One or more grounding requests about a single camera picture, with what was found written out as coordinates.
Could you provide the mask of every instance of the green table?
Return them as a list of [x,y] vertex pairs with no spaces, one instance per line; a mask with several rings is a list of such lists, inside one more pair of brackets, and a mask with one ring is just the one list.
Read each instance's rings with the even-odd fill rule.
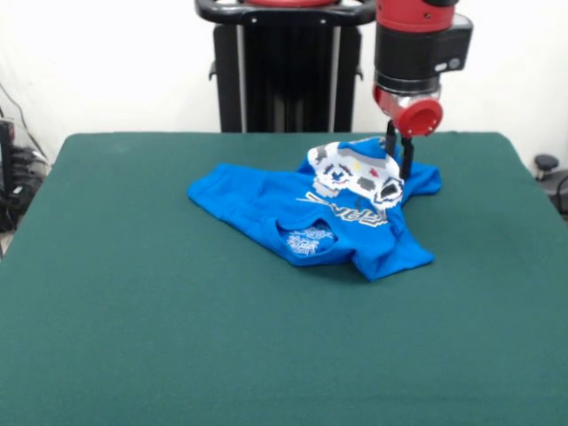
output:
[[434,264],[295,268],[185,196],[361,135],[71,137],[0,266],[0,424],[568,424],[568,232],[492,133],[416,159]]

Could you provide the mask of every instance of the crumpled blue t-shirt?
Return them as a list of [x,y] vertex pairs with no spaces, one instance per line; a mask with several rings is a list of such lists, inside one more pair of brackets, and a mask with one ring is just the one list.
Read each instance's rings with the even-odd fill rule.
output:
[[190,186],[191,200],[296,266],[352,261],[369,279],[432,262],[406,226],[402,205],[439,191],[437,168],[400,159],[381,138],[311,149],[297,171],[219,164]]

